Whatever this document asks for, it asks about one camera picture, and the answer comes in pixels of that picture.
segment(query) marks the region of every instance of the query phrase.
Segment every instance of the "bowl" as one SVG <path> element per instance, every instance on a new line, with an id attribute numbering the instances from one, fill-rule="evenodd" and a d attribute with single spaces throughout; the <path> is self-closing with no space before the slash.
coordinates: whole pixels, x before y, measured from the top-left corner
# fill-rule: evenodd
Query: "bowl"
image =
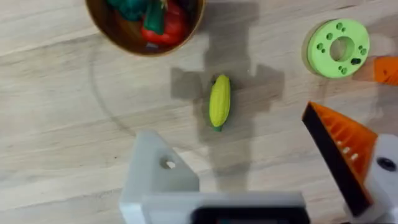
<path id="1" fill-rule="evenodd" d="M 179 49 L 194 35 L 200 25 L 206 4 L 206 0 L 196 1 L 196 10 L 189 21 L 190 30 L 184 41 L 174 46 L 148 44 L 141 36 L 142 22 L 131 22 L 123 19 L 118 11 L 113 9 L 106 0 L 86 0 L 86 6 L 97 28 L 112 43 L 135 55 L 157 57 Z"/>

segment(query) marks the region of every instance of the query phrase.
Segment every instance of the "screw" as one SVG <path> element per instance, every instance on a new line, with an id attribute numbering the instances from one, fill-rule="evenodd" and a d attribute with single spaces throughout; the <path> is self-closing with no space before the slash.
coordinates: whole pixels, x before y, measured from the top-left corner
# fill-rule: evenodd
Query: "screw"
<path id="1" fill-rule="evenodd" d="M 357 65 L 357 64 L 359 64 L 359 63 L 361 63 L 362 62 L 362 60 L 360 59 L 360 58 L 353 58 L 352 60 L 351 60 L 351 64 L 352 65 Z"/>

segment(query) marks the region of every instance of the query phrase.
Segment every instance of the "green ring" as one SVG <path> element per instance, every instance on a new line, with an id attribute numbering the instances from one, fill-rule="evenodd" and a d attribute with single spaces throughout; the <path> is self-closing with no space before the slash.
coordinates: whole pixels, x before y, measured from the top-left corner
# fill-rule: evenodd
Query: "green ring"
<path id="1" fill-rule="evenodd" d="M 336 61 L 330 56 L 330 47 L 339 38 L 345 41 L 346 50 Z M 307 59 L 318 74 L 328 78 L 343 78 L 358 71 L 368 57 L 369 49 L 369 34 L 365 26 L 352 19 L 335 19 L 324 23 L 312 35 Z M 353 65 L 353 58 L 359 58 L 361 62 Z"/>

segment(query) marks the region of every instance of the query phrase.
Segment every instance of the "wooden table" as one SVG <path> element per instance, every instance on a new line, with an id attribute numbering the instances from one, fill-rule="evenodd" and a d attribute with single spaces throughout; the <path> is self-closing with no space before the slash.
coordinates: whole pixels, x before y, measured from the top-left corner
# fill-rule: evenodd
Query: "wooden table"
<path id="1" fill-rule="evenodd" d="M 398 134 L 398 87 L 305 68 L 305 36 L 339 17 L 366 24 L 371 55 L 397 54 L 396 0 L 213 0 L 197 35 L 161 58 L 111 44 L 83 0 L 3 0 L 1 223 L 123 223 L 118 197 L 140 129 L 158 131 L 202 191 L 301 190 L 315 223 L 343 221 L 302 112 L 313 100 Z M 221 72 L 234 82 L 234 104 L 215 133 L 202 109 Z"/>

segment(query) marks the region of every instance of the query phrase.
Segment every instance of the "white plastic part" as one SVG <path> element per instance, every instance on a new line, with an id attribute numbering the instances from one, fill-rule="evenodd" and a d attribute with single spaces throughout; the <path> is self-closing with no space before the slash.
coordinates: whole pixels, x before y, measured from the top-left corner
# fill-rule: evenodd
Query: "white plastic part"
<path id="1" fill-rule="evenodd" d="M 365 187 L 374 200 L 373 205 L 352 223 L 398 223 L 398 172 L 383 169 L 378 158 L 388 158 L 398 164 L 398 137 L 380 134 L 374 147 L 371 165 L 365 180 Z"/>
<path id="2" fill-rule="evenodd" d="M 119 207 L 128 224 L 145 224 L 142 199 L 166 192 L 199 191 L 199 178 L 154 131 L 137 134 Z"/>
<path id="3" fill-rule="evenodd" d="M 166 161 L 175 164 L 173 169 Z M 153 131 L 138 133 L 119 201 L 127 224 L 189 224 L 197 208 L 305 207 L 300 192 L 199 193 L 199 179 Z"/>

